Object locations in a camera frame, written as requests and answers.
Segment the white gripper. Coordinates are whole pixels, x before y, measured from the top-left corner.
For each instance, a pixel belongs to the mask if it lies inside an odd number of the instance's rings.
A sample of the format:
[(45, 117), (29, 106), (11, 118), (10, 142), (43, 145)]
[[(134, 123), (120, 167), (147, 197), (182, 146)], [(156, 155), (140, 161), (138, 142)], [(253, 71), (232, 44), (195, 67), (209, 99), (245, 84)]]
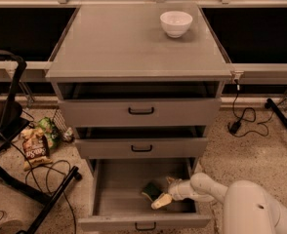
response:
[(166, 176), (168, 182), (168, 193), (162, 193), (151, 204), (154, 210), (158, 210), (172, 203), (172, 200), (181, 201), (191, 199), (194, 189), (190, 184), (189, 179), (175, 179), (174, 177)]

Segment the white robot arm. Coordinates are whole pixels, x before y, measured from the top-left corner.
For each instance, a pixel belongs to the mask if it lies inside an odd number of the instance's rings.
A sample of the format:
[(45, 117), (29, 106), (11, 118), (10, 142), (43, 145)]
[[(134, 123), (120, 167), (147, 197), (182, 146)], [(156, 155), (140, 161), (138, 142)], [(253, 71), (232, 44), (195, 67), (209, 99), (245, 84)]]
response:
[(183, 199), (217, 200), (223, 205), (223, 234), (287, 234), (287, 208), (257, 183), (238, 180), (225, 186), (204, 173), (167, 180), (167, 192), (151, 204), (155, 210)]

